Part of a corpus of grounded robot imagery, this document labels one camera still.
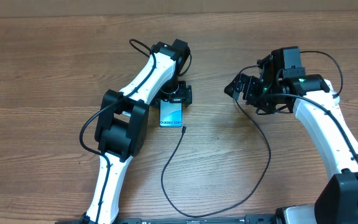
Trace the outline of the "Samsung Galaxy smartphone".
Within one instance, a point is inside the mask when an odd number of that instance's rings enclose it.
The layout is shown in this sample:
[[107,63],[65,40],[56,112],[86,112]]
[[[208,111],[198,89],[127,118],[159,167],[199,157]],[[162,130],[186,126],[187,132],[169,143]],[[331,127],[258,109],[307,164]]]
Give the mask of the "Samsung Galaxy smartphone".
[[160,100],[159,125],[162,128],[179,128],[182,126],[182,104]]

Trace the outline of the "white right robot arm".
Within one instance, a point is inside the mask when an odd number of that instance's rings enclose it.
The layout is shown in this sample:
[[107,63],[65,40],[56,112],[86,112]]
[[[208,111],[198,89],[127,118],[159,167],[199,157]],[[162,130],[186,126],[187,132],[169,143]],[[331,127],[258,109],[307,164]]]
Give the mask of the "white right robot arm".
[[278,208],[265,223],[358,223],[358,142],[347,127],[340,93],[320,74],[309,75],[298,47],[271,51],[255,67],[259,77],[239,72],[224,92],[243,98],[259,115],[287,109],[305,127],[329,182],[313,204]]

